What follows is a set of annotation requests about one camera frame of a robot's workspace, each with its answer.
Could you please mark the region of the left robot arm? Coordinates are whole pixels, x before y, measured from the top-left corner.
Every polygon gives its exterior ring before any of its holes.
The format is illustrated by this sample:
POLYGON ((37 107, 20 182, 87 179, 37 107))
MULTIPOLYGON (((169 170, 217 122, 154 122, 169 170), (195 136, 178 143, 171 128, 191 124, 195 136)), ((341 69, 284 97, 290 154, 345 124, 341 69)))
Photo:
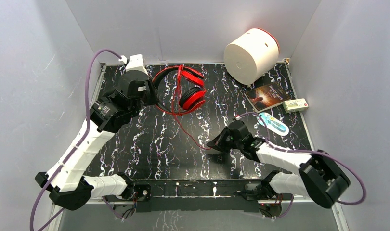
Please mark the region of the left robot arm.
POLYGON ((130 200, 135 184, 124 173, 111 176, 85 176, 89 164, 101 148, 122 126, 141 110, 141 105, 154 103, 156 89, 146 71, 128 70, 118 85, 98 98, 66 153, 47 172, 39 172, 35 180, 49 191, 52 202, 71 211, 84 206, 90 199, 119 196, 130 200))

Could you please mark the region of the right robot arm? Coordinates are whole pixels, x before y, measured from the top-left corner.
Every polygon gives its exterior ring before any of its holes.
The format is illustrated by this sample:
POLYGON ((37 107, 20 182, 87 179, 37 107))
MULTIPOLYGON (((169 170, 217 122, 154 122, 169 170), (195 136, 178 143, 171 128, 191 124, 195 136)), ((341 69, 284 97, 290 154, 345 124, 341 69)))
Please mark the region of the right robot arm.
POLYGON ((223 153, 236 149, 246 159, 288 171, 272 171, 254 189, 245 189, 244 197, 275 199, 286 193, 309 197, 319 206, 331 208, 351 184, 342 169, 327 156, 276 146, 267 138, 253 136, 239 120, 226 126, 207 146, 223 153))

